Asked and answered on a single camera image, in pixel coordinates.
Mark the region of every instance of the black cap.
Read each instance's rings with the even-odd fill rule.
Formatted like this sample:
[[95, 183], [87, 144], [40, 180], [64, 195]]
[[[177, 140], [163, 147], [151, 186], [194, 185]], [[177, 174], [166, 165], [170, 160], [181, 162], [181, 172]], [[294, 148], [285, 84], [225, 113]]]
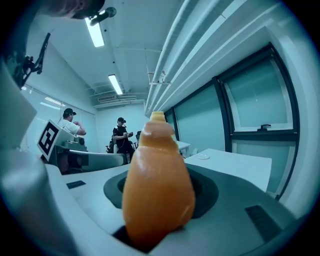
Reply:
[[66, 108], [63, 112], [63, 114], [73, 114], [74, 116], [76, 115], [76, 112], [72, 110], [72, 108]]
[[126, 120], [124, 120], [124, 118], [123, 118], [123, 117], [119, 117], [119, 118], [118, 118], [118, 122], [125, 123], [125, 122], [126, 122]]

